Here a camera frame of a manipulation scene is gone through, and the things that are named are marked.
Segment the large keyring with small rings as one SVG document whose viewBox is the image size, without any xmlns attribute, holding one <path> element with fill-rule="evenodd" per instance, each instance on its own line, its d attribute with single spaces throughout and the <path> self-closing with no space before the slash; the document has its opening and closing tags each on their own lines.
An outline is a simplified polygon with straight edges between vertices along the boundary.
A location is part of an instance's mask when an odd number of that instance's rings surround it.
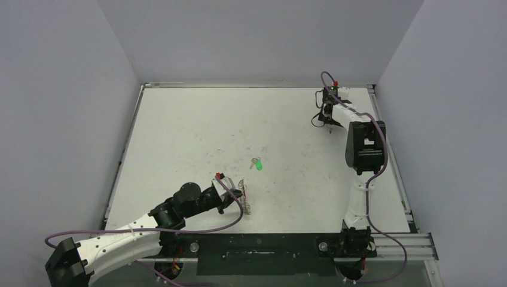
<svg viewBox="0 0 507 287">
<path fill-rule="evenodd" d="M 247 185 L 244 182 L 244 179 L 239 180 L 238 182 L 238 188 L 242 192 L 242 196 L 240 197 L 240 204 L 242 211 L 245 215 L 251 215 L 251 206 L 248 203 L 246 191 L 247 191 Z"/>
</svg>

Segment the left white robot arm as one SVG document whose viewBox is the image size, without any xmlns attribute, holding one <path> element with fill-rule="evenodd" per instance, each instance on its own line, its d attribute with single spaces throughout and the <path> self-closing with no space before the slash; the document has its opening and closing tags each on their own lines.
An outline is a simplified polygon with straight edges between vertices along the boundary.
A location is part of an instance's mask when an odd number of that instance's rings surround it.
<svg viewBox="0 0 507 287">
<path fill-rule="evenodd" d="M 45 263 L 51 286 L 89 286 L 98 278 L 128 263 L 160 254 L 172 257 L 178 251 L 178 240 L 171 235 L 184 232 L 185 220 L 216 209 L 223 213 L 230 204 L 239 202 L 243 191 L 229 178 L 214 179 L 201 190 L 193 182 L 183 184 L 173 196 L 158 204 L 140 218 L 116 230 L 99 230 L 96 237 L 76 241 L 72 232 L 57 245 L 45 243 L 53 253 Z"/>
</svg>

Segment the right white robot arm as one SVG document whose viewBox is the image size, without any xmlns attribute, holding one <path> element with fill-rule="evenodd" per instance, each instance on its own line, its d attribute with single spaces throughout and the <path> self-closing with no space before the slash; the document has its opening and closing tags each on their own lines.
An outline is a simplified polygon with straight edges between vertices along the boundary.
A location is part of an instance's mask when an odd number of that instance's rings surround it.
<svg viewBox="0 0 507 287">
<path fill-rule="evenodd" d="M 345 161 L 352 169 L 352 181 L 344 224 L 347 229 L 366 230 L 369 228 L 367 194 L 374 178 L 386 165 L 385 124 L 367 112 L 358 111 L 348 100 L 347 87 L 326 86 L 320 92 L 322 104 L 318 120 L 343 127 L 347 132 Z"/>
</svg>

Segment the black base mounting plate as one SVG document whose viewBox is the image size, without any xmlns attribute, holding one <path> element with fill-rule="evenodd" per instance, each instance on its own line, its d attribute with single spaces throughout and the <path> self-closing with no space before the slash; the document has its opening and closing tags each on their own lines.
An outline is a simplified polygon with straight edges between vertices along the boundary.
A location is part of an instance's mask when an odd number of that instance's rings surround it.
<svg viewBox="0 0 507 287">
<path fill-rule="evenodd" d="M 372 236 L 349 233 L 178 234 L 162 245 L 154 260 L 193 261 L 199 276 L 333 276 L 337 267 L 359 271 L 377 256 Z"/>
</svg>

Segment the aluminium frame rail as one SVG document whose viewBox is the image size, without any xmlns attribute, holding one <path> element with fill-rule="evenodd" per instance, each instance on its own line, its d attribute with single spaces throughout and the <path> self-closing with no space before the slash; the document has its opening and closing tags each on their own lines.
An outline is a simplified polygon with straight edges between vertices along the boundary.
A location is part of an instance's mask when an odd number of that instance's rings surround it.
<svg viewBox="0 0 507 287">
<path fill-rule="evenodd" d="M 439 260 L 431 233 L 394 233 L 390 235 L 405 248 L 405 252 L 394 240 L 374 233 L 372 236 L 376 245 L 377 260 L 403 261 L 405 253 L 409 261 Z"/>
</svg>

